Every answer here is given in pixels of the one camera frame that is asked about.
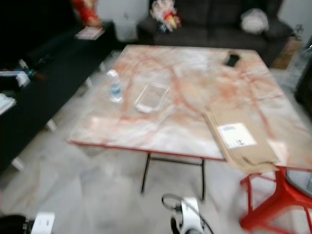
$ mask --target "dark gray sofa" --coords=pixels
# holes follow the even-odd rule
[[[250,49],[257,51],[269,67],[293,32],[277,17],[283,0],[262,0],[270,29],[259,36],[240,29],[240,15],[246,10],[244,1],[176,0],[175,7],[182,15],[182,27],[168,34],[160,32],[157,22],[149,15],[137,26],[138,43]]]

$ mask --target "cable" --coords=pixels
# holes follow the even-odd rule
[[[161,203],[163,204],[163,206],[170,210],[170,211],[173,211],[175,210],[176,208],[173,207],[173,206],[169,206],[167,203],[164,202],[164,199],[166,198],[172,198],[174,200],[177,200],[177,201],[180,201],[180,202],[184,202],[184,204],[191,208],[191,210],[198,215],[198,217],[204,221],[204,223],[206,224],[206,226],[208,227],[209,231],[211,232],[211,234],[214,234],[213,230],[211,229],[211,227],[209,226],[208,222],[203,218],[203,216],[201,216],[201,214],[190,204],[188,203],[186,200],[184,200],[184,198],[180,197],[180,196],[177,196],[177,195],[174,195],[174,194],[164,194],[162,197],[161,197]]]

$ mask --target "marble table top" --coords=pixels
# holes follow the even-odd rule
[[[280,166],[312,170],[312,137],[255,51],[235,50],[235,68],[222,63],[229,49],[127,46],[113,66],[123,103],[109,100],[104,80],[71,131],[77,145],[224,160],[205,122],[211,109],[242,109],[276,143]],[[170,88],[160,109],[139,112],[134,103],[146,85]]]

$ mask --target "marble floor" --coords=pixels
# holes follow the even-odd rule
[[[113,52],[106,59],[107,69],[119,54]],[[285,74],[278,70],[272,73],[277,81]],[[93,89],[85,91],[82,87],[54,117],[57,130],[43,129],[24,149],[20,154],[25,163],[22,172],[11,166],[3,173],[1,211],[29,217],[39,211],[55,212],[55,234],[170,234],[172,213],[162,206],[161,196],[174,193],[200,198],[198,167],[153,161],[145,194],[141,195],[143,153],[76,147],[65,141],[103,79],[101,72],[95,72],[91,76]],[[284,91],[312,130],[291,91]],[[206,200],[199,200],[198,205],[215,234],[245,233],[238,223],[247,209],[246,192],[239,186],[244,176],[226,163],[206,163]],[[255,206],[274,191],[274,184],[261,179],[255,179],[253,186]],[[303,211],[286,212],[274,224],[308,233]]]

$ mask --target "tv stand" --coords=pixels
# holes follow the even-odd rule
[[[64,37],[65,41],[58,39],[60,44],[43,45],[41,51],[33,54],[33,62],[42,58],[43,51],[49,52],[53,59],[37,66],[37,71],[47,80],[34,80],[16,93],[17,104],[0,116],[0,173],[12,162],[22,165],[19,159],[13,160],[46,124],[51,123],[52,117],[84,82],[91,85],[88,77],[116,46],[113,23],[104,23],[104,29],[97,40],[80,40],[72,33]]]

